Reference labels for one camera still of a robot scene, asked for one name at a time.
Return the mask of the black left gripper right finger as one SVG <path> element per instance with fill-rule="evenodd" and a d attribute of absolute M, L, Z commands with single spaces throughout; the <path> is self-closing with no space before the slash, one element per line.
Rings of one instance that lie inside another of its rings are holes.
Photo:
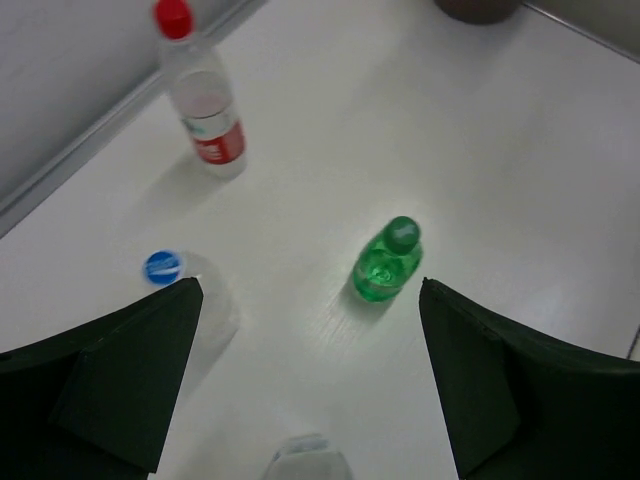
<path fill-rule="evenodd" d="M 635 479 L 639 365 L 558 340 L 443 283 L 419 310 L 462 479 Z"/>

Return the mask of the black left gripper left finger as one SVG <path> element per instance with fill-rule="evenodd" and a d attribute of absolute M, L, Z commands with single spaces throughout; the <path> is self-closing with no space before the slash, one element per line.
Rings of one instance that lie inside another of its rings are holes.
<path fill-rule="evenodd" d="M 4 479 L 145 479 L 157 471 L 204 295 L 182 279 L 1 355 Z"/>

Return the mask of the green plastic bottle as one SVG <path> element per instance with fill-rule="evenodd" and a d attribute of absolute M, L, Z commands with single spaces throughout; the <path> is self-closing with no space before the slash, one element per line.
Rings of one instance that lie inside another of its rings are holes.
<path fill-rule="evenodd" d="M 396 297 L 423 258 L 421 229 L 408 216 L 391 219 L 363 248 L 352 270 L 356 291 L 366 301 Z"/>

